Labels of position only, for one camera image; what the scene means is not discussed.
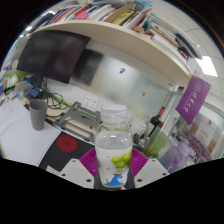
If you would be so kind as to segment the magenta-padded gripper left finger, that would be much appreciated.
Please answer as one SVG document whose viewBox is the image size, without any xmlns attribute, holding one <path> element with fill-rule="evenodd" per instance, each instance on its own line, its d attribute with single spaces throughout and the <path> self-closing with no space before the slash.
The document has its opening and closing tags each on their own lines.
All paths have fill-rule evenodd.
<svg viewBox="0 0 224 224">
<path fill-rule="evenodd" d="M 93 189 L 96 174 L 96 152 L 95 149 L 91 149 L 79 159 L 71 159 L 61 170 L 59 176 L 78 186 Z"/>
</svg>

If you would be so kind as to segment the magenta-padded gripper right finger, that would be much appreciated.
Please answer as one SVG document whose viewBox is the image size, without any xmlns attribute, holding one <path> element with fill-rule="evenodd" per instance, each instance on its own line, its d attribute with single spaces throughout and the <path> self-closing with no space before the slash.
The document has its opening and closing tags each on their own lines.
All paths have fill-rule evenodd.
<svg viewBox="0 0 224 224">
<path fill-rule="evenodd" d="M 135 188 L 141 188 L 169 175 L 157 159 L 148 159 L 137 149 L 132 150 L 130 172 Z"/>
</svg>

